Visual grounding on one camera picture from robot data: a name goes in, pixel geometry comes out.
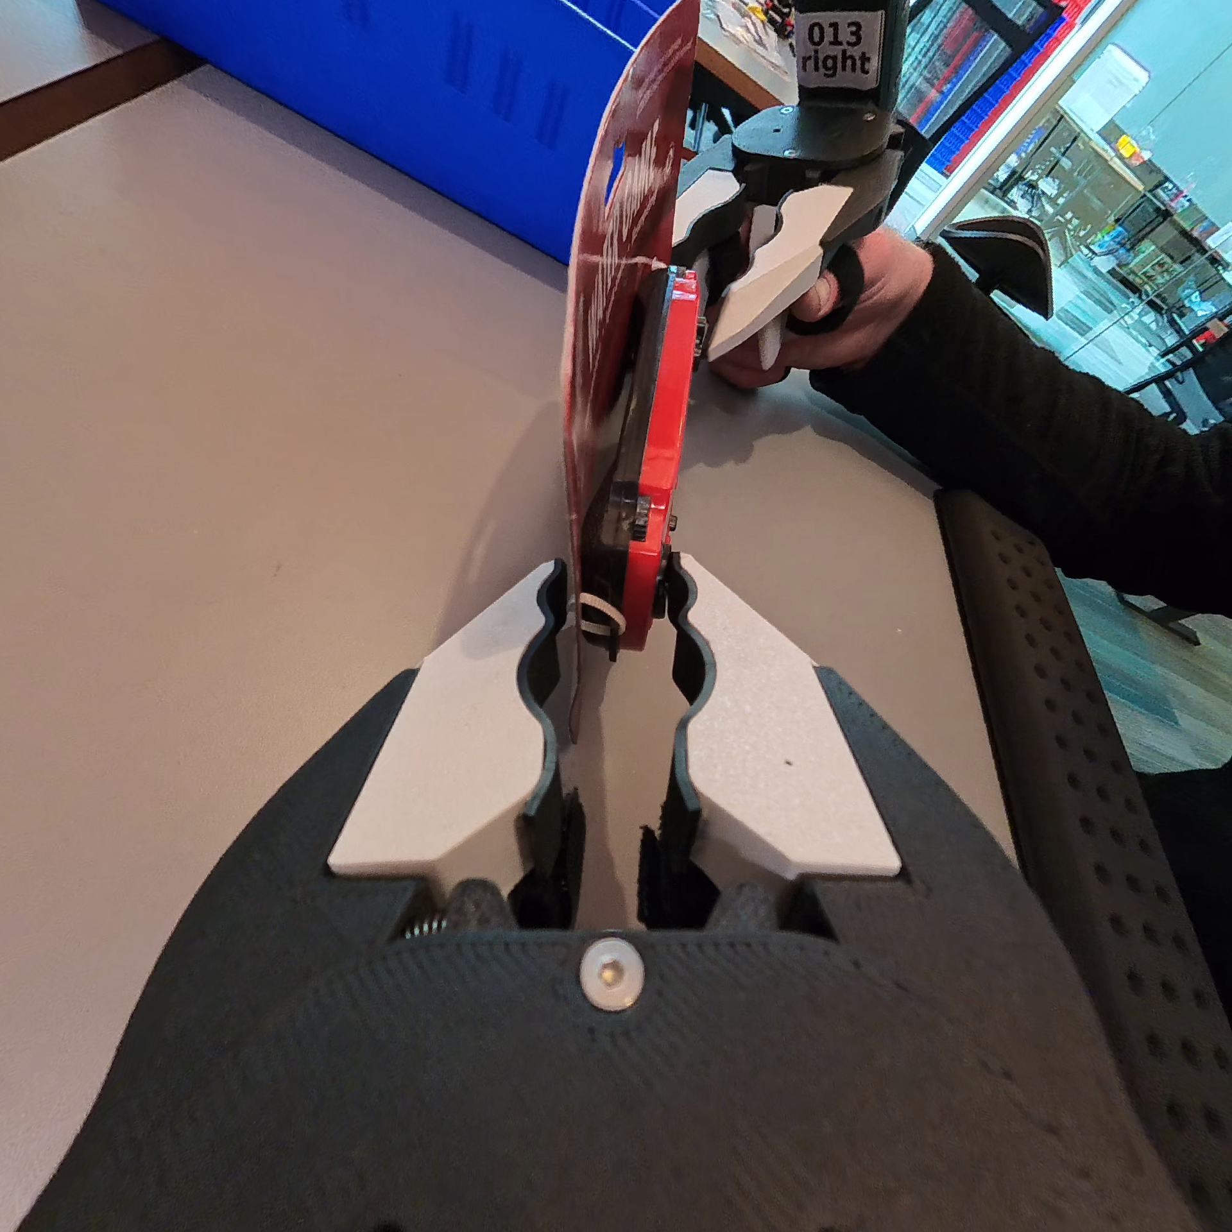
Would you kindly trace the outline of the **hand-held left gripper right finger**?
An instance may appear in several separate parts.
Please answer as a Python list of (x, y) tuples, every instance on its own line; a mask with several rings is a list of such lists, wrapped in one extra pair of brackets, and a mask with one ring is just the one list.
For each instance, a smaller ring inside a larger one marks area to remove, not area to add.
[(687, 708), (658, 826), (640, 831), (639, 922), (699, 930), (741, 884), (787, 914), (802, 878), (897, 877), (901, 858), (810, 657), (686, 553), (671, 554), (665, 585), (671, 680)]

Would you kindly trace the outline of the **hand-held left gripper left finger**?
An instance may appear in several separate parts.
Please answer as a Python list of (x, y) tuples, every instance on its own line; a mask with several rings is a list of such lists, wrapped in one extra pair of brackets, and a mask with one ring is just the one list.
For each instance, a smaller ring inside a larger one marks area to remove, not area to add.
[(420, 877), (438, 900), (485, 880), (523, 927), (574, 924), (582, 808), (563, 793), (543, 711), (565, 595), (564, 563), (538, 565), (420, 661), (328, 855), (332, 873)]

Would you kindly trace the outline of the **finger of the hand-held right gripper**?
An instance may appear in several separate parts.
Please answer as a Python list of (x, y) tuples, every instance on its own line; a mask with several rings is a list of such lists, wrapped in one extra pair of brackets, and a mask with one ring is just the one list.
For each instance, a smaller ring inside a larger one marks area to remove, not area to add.
[(671, 254), (700, 255), (739, 236), (744, 217), (744, 186), (731, 171), (706, 169), (677, 193)]
[(851, 188), (834, 183), (784, 195), (777, 232), (753, 252), (749, 268), (721, 301), (711, 328), (712, 358), (749, 337), (758, 339), (759, 356), (778, 356), (787, 311), (816, 283), (825, 230), (850, 195)]

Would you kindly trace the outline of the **red handheld toy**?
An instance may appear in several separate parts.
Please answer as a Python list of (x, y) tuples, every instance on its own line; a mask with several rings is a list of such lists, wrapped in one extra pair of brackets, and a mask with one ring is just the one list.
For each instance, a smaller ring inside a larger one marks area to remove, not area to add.
[(561, 393), (580, 724), (582, 644), (640, 651), (664, 611), (702, 296), (671, 261), (675, 185), (697, 39), (674, 3), (609, 94), (582, 183), (568, 262)]

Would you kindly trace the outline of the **person's right forearm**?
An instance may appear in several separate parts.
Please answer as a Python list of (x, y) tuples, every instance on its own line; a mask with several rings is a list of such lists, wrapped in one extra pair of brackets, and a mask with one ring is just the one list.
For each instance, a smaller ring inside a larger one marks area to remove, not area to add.
[(1230, 614), (1230, 427), (1198, 435), (1035, 345), (941, 249), (919, 303), (810, 384), (1041, 540), (1067, 575)]

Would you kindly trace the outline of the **person's right hand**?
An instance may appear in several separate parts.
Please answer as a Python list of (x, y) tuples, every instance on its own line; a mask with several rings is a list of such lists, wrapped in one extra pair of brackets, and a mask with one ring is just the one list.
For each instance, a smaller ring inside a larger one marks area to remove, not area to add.
[(903, 324), (932, 276), (932, 257), (893, 229), (881, 226), (854, 242), (865, 286), (850, 315), (834, 331), (784, 333), (775, 361), (763, 368), (753, 339), (717, 361), (711, 372), (739, 390), (784, 380), (788, 371), (856, 371), (866, 365)]

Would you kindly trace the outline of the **wooden table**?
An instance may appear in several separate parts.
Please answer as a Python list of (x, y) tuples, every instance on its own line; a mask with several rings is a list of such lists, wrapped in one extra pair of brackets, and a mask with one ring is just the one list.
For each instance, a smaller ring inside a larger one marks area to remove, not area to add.
[(696, 64), (755, 110), (796, 103), (793, 47), (753, 3), (700, 1)]

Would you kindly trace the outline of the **black office chair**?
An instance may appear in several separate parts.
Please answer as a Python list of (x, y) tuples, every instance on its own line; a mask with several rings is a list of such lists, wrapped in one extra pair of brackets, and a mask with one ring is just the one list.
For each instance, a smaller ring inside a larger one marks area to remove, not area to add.
[(1038, 223), (1013, 214), (954, 220), (941, 239), (975, 271), (979, 290), (1000, 290), (1041, 318), (1052, 315), (1051, 255)]

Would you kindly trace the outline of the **black perforated foam pad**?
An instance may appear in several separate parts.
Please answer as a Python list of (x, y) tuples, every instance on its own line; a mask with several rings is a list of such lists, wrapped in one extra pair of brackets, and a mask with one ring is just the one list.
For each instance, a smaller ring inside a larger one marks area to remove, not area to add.
[(1230, 1229), (1230, 1035), (1052, 563), (975, 493), (934, 509), (1020, 870), (1167, 1172)]

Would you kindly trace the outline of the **blue plastic bin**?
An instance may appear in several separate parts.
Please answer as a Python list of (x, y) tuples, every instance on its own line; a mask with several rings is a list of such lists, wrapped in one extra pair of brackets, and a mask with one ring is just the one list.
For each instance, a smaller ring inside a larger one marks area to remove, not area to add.
[(111, 1), (565, 261), (608, 97), (664, 1)]

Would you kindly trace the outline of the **person's black clothing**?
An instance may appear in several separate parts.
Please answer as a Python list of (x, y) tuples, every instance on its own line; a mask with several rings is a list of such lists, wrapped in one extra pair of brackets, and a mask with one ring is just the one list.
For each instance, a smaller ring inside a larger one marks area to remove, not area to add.
[(1211, 978), (1230, 984), (1230, 763), (1139, 774), (1149, 817), (1176, 878)]

